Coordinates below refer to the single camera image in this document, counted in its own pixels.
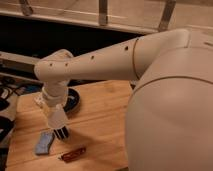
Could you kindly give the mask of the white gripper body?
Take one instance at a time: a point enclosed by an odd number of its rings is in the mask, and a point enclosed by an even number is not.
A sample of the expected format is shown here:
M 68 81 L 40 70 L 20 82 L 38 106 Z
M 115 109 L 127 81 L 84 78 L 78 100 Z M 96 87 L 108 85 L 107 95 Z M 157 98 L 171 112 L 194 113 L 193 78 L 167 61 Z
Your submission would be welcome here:
M 45 82 L 42 87 L 42 97 L 49 107 L 64 104 L 68 96 L 68 82 Z

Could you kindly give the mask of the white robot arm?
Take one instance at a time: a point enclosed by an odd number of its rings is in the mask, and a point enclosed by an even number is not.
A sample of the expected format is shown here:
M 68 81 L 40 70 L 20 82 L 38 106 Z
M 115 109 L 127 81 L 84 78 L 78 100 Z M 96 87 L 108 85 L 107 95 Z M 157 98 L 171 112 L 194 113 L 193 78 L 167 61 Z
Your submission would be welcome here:
M 77 57 L 62 49 L 34 72 L 56 129 L 69 80 L 136 83 L 125 114 L 129 171 L 213 171 L 213 35 L 174 29 Z

